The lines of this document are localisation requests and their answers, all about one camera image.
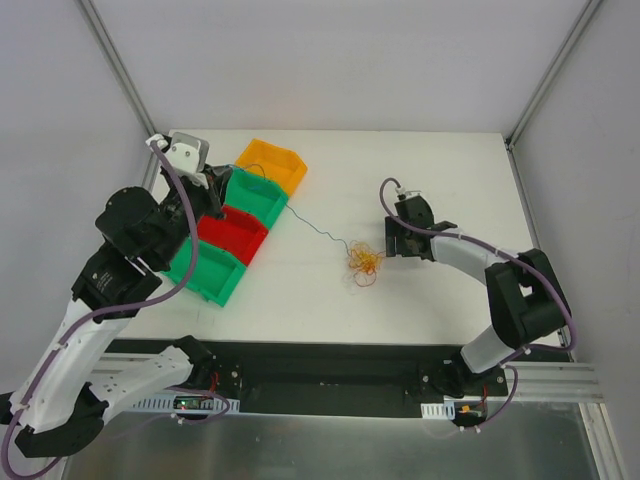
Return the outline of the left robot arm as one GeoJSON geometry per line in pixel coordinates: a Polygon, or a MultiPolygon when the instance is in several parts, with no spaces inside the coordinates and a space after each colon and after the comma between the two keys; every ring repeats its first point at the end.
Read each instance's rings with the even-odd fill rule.
{"type": "Polygon", "coordinates": [[[123,188],[107,200],[96,220],[104,242],[74,282],[54,340],[23,386],[1,397],[5,439],[26,458],[71,456],[136,401],[173,386],[211,384],[213,356],[191,335],[129,373],[89,379],[129,321],[166,300],[154,294],[160,276],[182,246],[198,248],[197,222],[223,216],[231,167],[207,165],[196,178],[161,173],[172,184],[162,201],[142,187],[123,188]]]}

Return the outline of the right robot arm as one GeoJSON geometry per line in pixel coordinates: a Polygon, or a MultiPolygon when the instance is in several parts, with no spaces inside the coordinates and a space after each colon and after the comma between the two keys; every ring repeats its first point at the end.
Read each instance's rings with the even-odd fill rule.
{"type": "Polygon", "coordinates": [[[419,194],[397,193],[385,218],[386,256],[417,257],[455,268],[486,287],[490,325],[429,374],[431,387],[461,398],[538,339],[568,325],[569,307],[546,254],[507,253],[470,240],[449,221],[436,222],[419,194]]]}

